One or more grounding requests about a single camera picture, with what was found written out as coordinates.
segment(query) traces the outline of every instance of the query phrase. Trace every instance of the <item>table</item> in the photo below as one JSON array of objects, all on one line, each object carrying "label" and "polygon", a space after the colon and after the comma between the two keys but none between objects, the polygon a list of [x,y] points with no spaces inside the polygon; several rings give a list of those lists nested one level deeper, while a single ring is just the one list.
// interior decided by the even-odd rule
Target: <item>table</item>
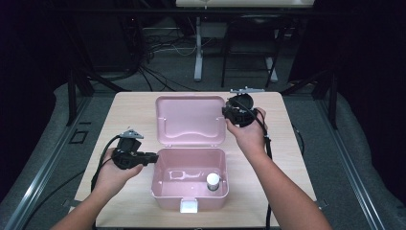
[{"label": "table", "polygon": [[[311,9],[314,0],[176,0],[180,8],[278,8],[278,9]],[[196,18],[196,64],[194,65],[194,80],[201,81],[203,68],[203,50],[201,43],[201,21]],[[266,60],[267,68],[272,66],[272,59]],[[274,71],[272,82],[277,82],[278,77]]]},{"label": "table", "polygon": [[[118,93],[106,117],[101,134],[80,182],[76,200],[84,200],[90,193],[90,181],[105,145],[115,135],[134,128],[145,136],[141,151],[157,152],[164,146],[156,138],[155,100],[162,95],[218,95],[226,101],[234,96],[229,92],[123,92]],[[267,111],[266,124],[272,139],[271,148],[276,164],[316,200],[299,145],[292,130],[282,96],[276,92],[252,93],[255,106]],[[144,167],[102,209],[97,218],[99,227],[140,228],[210,228],[264,227],[267,199],[258,178],[234,136],[226,132],[226,139],[218,146],[226,153],[230,192],[220,210],[197,214],[181,214],[163,210],[153,198],[150,186],[153,165]],[[271,225],[278,226],[274,216]]]}]

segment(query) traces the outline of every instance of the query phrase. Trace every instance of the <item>small container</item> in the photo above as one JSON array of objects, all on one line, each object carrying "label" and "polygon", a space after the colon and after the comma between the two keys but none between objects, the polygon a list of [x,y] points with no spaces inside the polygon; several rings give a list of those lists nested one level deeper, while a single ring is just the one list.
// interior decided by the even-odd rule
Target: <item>small container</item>
[{"label": "small container", "polygon": [[207,188],[210,191],[216,191],[220,186],[220,176],[217,173],[210,173],[207,176]]},{"label": "small container", "polygon": [[[223,207],[229,193],[226,156],[217,147],[226,124],[219,96],[162,96],[156,101],[158,151],[151,193],[162,209],[196,213]],[[215,190],[208,175],[218,176]]]}]

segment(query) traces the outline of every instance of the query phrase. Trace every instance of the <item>gray floor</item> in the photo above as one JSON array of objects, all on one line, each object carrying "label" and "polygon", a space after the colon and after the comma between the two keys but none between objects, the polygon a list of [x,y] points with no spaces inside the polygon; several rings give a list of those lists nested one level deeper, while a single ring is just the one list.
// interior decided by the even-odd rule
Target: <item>gray floor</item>
[{"label": "gray floor", "polygon": [[[168,86],[177,91],[190,91],[191,89],[228,91],[231,88],[236,89],[244,86],[263,88],[266,78],[227,79],[225,87],[220,87],[222,63],[219,56],[220,44],[221,41],[214,42],[212,40],[205,48],[203,79],[201,82],[193,80],[195,53],[189,56],[181,56],[173,50],[159,52],[155,54],[149,64],[145,63],[145,67],[160,72],[167,78]],[[271,84],[266,89],[267,91],[280,92],[289,87],[290,84],[287,82],[287,78],[297,46],[297,41],[287,40],[285,42],[281,58],[277,64],[279,82]],[[179,51],[187,54],[191,50]],[[169,90],[167,87],[164,88],[164,85],[155,77],[146,75],[146,78],[154,91]],[[162,77],[158,78],[163,82],[166,81]],[[149,91],[147,81],[140,73],[131,78],[114,82],[133,91]],[[68,121],[67,87],[62,85],[56,90],[57,102],[53,117],[26,168],[0,205],[1,229],[15,226],[11,224],[10,220],[14,220],[16,217],[21,218],[23,214],[17,211],[21,210],[21,200],[24,198],[24,194],[29,191],[35,176],[41,171],[44,162],[55,152],[58,144],[61,145],[60,157],[56,160],[56,166],[51,176],[45,181],[46,186],[40,191],[40,195],[35,196],[34,203],[38,204],[58,185],[85,169],[114,97],[111,90],[97,82],[92,83],[97,92],[90,99],[83,98],[78,94],[83,110],[79,114],[77,122],[70,127],[71,130],[77,129],[78,131],[87,132],[83,144],[60,143],[61,138],[67,136],[69,141],[73,134],[65,126]],[[356,195],[351,180],[346,173],[334,135],[331,134],[329,124],[325,122],[324,102],[313,101],[308,94],[311,89],[312,86],[309,85],[294,96],[284,97],[284,101],[292,124],[295,125],[304,138],[304,143],[299,138],[298,142],[300,146],[303,144],[305,146],[304,161],[316,196],[319,200],[324,199],[328,203],[324,213],[334,229],[372,229],[373,227],[366,217],[363,206],[360,205],[359,197]],[[382,229],[383,227],[386,229],[406,229],[405,208],[385,189],[378,174],[372,167],[370,150],[365,136],[356,118],[353,117],[349,105],[342,97],[339,97],[338,100],[337,124],[339,127],[338,133],[343,139],[366,191],[368,191],[377,215],[382,220],[382,225],[374,229]],[[80,179],[81,175],[51,196],[30,220],[27,229],[49,229],[59,219],[63,218],[67,214],[68,208],[63,207],[61,203],[75,196]]]}]

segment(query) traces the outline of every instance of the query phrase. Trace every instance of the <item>hand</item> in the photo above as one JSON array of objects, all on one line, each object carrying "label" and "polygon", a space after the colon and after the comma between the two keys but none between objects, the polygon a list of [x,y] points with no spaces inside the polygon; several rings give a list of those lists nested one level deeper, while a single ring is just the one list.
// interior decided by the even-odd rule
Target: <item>hand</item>
[{"label": "hand", "polygon": [[[262,108],[257,108],[258,119],[264,124],[266,112]],[[264,133],[259,123],[254,120],[252,124],[245,127],[234,126],[229,119],[226,119],[227,129],[236,137],[239,148],[248,157],[249,152],[262,152],[264,150]]]},{"label": "hand", "polygon": [[113,150],[108,149],[105,153],[103,162],[108,162],[101,168],[95,189],[93,190],[93,192],[103,194],[107,199],[115,196],[123,188],[128,179],[137,175],[143,169],[142,164],[128,170],[119,169],[113,160],[111,160]]}]

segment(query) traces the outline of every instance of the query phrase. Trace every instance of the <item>white table leg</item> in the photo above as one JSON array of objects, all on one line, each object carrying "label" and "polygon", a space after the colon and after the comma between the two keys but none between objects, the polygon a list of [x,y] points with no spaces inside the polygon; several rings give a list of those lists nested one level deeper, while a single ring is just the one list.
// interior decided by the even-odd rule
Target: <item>white table leg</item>
[{"label": "white table leg", "polygon": [[194,80],[202,80],[203,69],[203,50],[202,50],[202,37],[200,33],[200,17],[196,18],[196,64],[194,67]]}]

